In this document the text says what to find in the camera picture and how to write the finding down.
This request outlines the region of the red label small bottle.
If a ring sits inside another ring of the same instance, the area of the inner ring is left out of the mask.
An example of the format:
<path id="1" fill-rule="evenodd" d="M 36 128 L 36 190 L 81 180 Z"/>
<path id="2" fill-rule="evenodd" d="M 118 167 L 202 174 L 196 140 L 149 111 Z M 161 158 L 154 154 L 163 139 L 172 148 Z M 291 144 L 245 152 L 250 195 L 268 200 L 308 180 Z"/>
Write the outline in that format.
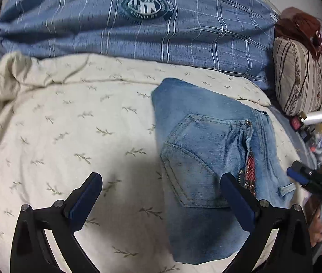
<path id="1" fill-rule="evenodd" d="M 294 132 L 298 132 L 303 127 L 303 122 L 301 121 L 301 118 L 298 115 L 289 118 L 289 122 Z"/>

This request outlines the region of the striped floral beige pillow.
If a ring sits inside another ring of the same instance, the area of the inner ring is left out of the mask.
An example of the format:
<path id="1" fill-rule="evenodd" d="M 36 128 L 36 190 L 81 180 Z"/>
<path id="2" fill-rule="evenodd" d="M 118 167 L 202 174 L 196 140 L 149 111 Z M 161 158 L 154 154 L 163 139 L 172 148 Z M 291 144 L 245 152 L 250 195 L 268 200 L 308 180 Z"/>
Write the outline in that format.
<path id="1" fill-rule="evenodd" d="M 286 116 L 322 107 L 322 54 L 314 60 L 300 42 L 277 37 L 273 43 L 275 95 Z"/>

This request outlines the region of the cream leaf-print blanket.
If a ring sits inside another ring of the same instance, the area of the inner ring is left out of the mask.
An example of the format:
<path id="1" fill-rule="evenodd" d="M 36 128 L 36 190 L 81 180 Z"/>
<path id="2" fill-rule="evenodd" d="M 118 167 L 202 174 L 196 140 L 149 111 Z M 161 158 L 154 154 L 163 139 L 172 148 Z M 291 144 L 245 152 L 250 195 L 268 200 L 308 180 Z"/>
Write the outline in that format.
<path id="1" fill-rule="evenodd" d="M 269 111 L 245 78 L 182 65 L 73 54 L 0 60 L 0 270 L 23 204 L 51 206 L 92 172 L 104 190 L 76 238 L 101 272 L 222 272 L 229 259 L 180 264 L 169 252 L 152 91 L 165 78 Z"/>

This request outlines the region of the light blue denim jeans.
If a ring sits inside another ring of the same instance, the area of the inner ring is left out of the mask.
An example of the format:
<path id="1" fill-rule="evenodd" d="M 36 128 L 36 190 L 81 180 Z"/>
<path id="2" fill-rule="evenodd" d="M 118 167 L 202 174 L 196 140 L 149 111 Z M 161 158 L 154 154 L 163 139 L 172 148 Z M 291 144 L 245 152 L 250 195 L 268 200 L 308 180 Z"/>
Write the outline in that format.
<path id="1" fill-rule="evenodd" d="M 257 199 L 289 206 L 294 185 L 281 168 L 270 117 L 176 78 L 152 92 L 173 259 L 198 265 L 225 259 L 248 237 L 222 196 L 232 174 Z"/>

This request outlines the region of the blue label small bottle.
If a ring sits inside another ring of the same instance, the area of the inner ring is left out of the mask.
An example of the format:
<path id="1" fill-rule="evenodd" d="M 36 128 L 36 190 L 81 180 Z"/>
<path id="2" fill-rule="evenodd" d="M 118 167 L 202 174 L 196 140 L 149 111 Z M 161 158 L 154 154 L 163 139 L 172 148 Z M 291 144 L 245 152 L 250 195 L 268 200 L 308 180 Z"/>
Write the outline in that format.
<path id="1" fill-rule="evenodd" d="M 313 137 L 314 137 L 314 134 L 315 134 L 315 128 L 302 128 L 300 130 L 300 136 L 301 138 L 303 139 L 304 143 L 308 143 Z"/>

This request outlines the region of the dark red plastic bag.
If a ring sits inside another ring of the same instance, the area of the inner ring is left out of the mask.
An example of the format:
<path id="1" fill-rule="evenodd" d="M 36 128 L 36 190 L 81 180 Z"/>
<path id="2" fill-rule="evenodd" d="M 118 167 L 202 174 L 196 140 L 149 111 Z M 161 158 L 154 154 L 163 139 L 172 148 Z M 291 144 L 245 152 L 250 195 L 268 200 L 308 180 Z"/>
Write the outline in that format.
<path id="1" fill-rule="evenodd" d="M 322 54 L 320 21 L 302 10 L 290 7 L 284 9 L 275 24 L 274 37 L 283 37 L 301 43 L 315 61 Z"/>

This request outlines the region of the blue plaid quilt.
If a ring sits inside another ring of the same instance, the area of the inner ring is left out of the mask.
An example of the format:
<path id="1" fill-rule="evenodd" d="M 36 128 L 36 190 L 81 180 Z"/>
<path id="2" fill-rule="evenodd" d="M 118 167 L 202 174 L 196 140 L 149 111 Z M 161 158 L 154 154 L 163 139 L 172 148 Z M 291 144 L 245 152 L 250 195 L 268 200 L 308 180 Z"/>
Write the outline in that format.
<path id="1" fill-rule="evenodd" d="M 95 53 L 274 85 L 276 13 L 261 0 L 7 0 L 0 43 L 35 58 Z"/>

